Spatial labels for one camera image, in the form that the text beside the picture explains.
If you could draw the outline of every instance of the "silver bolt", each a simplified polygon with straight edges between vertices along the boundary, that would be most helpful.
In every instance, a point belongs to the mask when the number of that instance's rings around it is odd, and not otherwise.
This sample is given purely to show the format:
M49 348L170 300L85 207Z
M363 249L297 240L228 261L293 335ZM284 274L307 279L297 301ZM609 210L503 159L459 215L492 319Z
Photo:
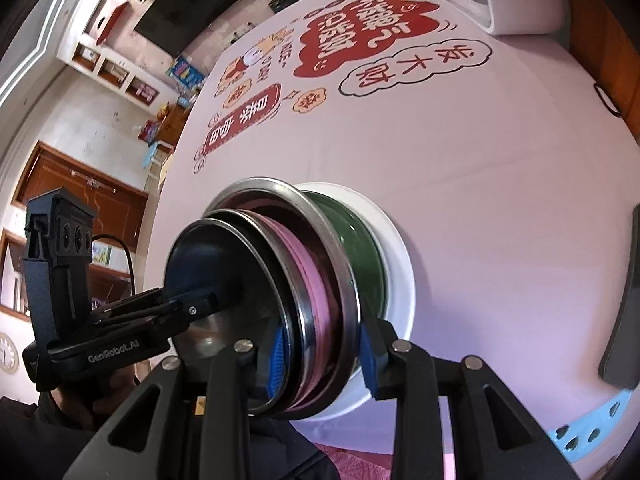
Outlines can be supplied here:
M394 349L395 352L399 354L406 354L411 350L411 343L405 341L404 339L396 339L391 343L391 348Z
M162 359L162 368L164 370L177 370L180 367L180 358L175 355Z
M465 366L469 368L469 370L479 370L483 364L482 359L476 355L465 357Z
M234 350L239 354L246 354L254 349L254 344L248 339L239 339L234 343Z

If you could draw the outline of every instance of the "black pants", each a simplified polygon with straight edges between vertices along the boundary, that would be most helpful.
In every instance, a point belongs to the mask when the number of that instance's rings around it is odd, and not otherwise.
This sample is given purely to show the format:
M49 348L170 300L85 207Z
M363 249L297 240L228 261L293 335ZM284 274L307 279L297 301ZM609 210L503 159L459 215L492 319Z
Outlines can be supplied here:
M252 417L250 423L254 480L340 480L329 458L288 422ZM41 394L37 406L3 397L0 399L1 477L3 480L62 480L93 435L66 418L49 394Z

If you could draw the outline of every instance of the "flat screen tv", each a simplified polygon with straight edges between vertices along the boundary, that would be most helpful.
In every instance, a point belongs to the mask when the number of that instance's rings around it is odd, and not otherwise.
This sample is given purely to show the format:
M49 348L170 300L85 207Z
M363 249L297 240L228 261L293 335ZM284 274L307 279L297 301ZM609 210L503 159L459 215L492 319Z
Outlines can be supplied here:
M155 0L134 30L175 58L237 1Z

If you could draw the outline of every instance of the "clock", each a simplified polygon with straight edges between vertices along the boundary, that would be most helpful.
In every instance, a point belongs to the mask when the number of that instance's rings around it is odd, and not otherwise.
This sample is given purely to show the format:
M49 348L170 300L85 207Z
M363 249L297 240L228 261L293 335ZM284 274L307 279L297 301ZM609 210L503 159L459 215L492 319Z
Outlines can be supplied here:
M8 374L18 371L18 349L7 334L0 332L0 370Z

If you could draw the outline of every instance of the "hand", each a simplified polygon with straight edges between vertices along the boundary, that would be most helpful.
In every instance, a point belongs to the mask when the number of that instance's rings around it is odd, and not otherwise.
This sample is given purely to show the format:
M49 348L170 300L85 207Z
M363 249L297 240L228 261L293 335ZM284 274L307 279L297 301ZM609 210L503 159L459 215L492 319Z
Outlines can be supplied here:
M80 424L83 430L94 430L94 415L112 415L136 387L134 377L134 365L116 370L109 378L108 394L91 406L93 413L84 405L71 384L62 384L51 392L51 397L60 411Z

